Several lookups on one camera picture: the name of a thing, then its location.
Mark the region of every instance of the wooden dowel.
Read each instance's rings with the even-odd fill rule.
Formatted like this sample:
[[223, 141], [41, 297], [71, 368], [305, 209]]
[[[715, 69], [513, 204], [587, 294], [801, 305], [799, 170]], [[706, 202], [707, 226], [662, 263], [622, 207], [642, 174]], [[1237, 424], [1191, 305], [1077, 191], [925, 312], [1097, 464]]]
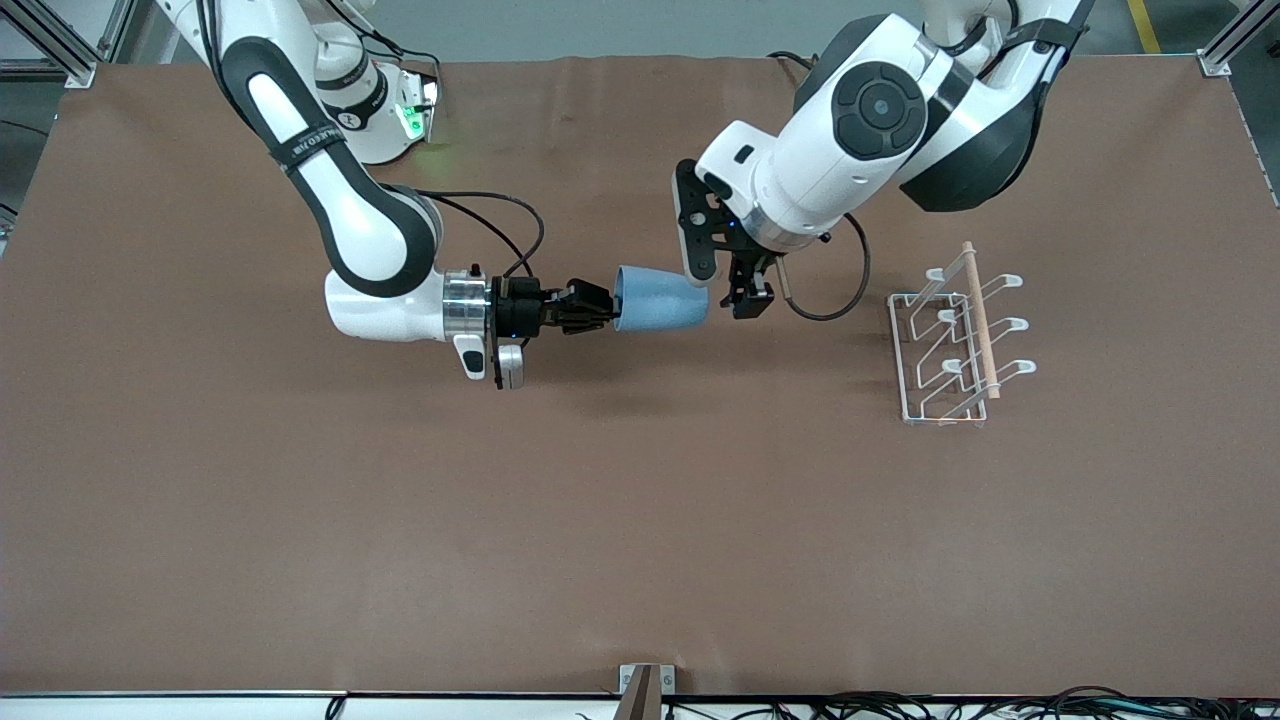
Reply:
[[987, 397], [1000, 398], [1000, 380], [996, 378], [996, 356], [991, 348], [991, 328], [987, 327], [987, 306], [982, 300], [982, 281], [978, 278], [978, 261], [974, 259], [972, 242], [964, 243], [964, 272], [969, 278], [969, 305], [973, 307], [973, 323], [978, 331], [978, 351], [982, 354], [983, 386], [991, 388]]

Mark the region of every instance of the gray floor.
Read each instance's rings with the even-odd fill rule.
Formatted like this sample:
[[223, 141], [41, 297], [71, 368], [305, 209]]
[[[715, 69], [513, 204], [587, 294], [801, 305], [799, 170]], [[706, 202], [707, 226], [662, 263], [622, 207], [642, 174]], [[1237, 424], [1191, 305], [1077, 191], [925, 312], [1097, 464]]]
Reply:
[[[1147, 8], [1164, 53], [1193, 51], [1235, 14], [1228, 0], [1148, 0]], [[911, 20], [922, 17], [913, 0], [381, 0], [369, 18], [406, 47], [430, 50], [444, 61], [497, 61], [566, 55], [759, 56], [780, 49], [810, 54], [849, 19], [886, 12]], [[1078, 53], [1143, 51], [1126, 0], [1097, 0], [1089, 26]], [[195, 61], [189, 47], [172, 41], [169, 28], [150, 3], [141, 3], [127, 38], [131, 59]], [[1266, 49], [1277, 32], [1280, 23], [1274, 23], [1231, 61], [1231, 83], [1272, 177], [1280, 174], [1280, 60], [1268, 58]], [[0, 76], [0, 118], [47, 129], [63, 92], [58, 82]], [[20, 210], [42, 149], [37, 133], [0, 126], [0, 202]], [[6, 215], [0, 209], [0, 234]]]

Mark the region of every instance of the table surface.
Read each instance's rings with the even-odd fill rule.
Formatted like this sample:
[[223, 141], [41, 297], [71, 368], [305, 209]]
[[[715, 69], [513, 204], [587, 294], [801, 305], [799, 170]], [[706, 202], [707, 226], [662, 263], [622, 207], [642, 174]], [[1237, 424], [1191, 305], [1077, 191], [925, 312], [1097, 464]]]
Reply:
[[[445, 82], [438, 143], [375, 174], [526, 197], [544, 281], [608, 284], [678, 266], [675, 163], [776, 132], [796, 78]], [[101, 68], [0, 263], [0, 687], [590, 691], [663, 661], [690, 692], [1280, 694], [1280, 218], [1229, 85], [1078, 58], [1009, 192], [859, 217], [845, 320], [548, 336], [495, 395], [330, 327], [315, 225], [202, 68]], [[445, 223], [442, 265], [509, 261]], [[1041, 369], [980, 430], [911, 428], [883, 300], [965, 240], [1025, 278], [992, 313]], [[797, 255], [797, 300], [838, 306], [858, 261]]]

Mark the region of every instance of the light blue plastic cup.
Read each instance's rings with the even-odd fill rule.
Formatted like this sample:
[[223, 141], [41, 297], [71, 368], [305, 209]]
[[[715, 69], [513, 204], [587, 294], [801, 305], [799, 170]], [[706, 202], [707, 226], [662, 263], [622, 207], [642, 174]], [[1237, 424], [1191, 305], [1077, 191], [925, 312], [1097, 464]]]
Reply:
[[692, 328], [707, 320], [710, 305], [707, 288], [689, 284], [685, 275], [635, 265], [618, 266], [613, 297], [621, 313], [613, 329], [620, 333]]

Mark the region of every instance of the yellow line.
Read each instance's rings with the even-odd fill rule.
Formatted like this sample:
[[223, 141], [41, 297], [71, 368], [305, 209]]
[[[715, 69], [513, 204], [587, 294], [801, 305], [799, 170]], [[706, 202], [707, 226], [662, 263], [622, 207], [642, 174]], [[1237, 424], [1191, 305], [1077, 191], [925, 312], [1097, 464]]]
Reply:
[[1156, 28], [1151, 27], [1151, 15], [1147, 14], [1147, 4], [1143, 0], [1129, 0], [1129, 14], [1133, 15], [1133, 26], [1138, 28], [1138, 40], [1142, 41], [1142, 50], [1152, 55], [1158, 55], [1160, 41], [1156, 40]]

